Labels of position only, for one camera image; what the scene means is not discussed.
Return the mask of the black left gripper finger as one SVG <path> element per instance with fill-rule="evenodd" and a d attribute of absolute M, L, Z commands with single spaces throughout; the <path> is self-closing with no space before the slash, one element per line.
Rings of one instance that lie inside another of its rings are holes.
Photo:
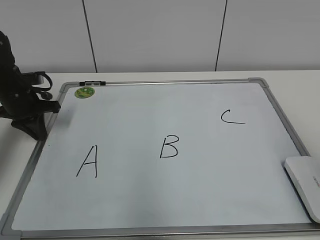
<path fill-rule="evenodd" d="M 36 141 L 44 141 L 48 136 L 45 125 L 45 114 L 40 113 L 24 119 L 14 119 L 11 126 L 23 131 Z"/>

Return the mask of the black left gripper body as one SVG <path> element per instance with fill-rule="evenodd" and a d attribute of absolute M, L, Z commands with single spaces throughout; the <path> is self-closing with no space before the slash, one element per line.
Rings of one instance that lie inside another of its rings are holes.
<path fill-rule="evenodd" d="M 23 75 L 4 72 L 0 75 L 0 116 L 6 119 L 20 120 L 43 113 L 58 113 L 61 105 L 58 101 L 41 100 L 38 90 Z"/>

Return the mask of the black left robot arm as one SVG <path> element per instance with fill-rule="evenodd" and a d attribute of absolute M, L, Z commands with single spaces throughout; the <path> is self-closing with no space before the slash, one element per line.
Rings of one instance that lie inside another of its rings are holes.
<path fill-rule="evenodd" d="M 48 132 L 45 113 L 57 114 L 61 105 L 49 92 L 52 79 L 44 71 L 22 73 L 16 65 L 7 35 L 0 33 L 0 116 L 36 141 Z"/>

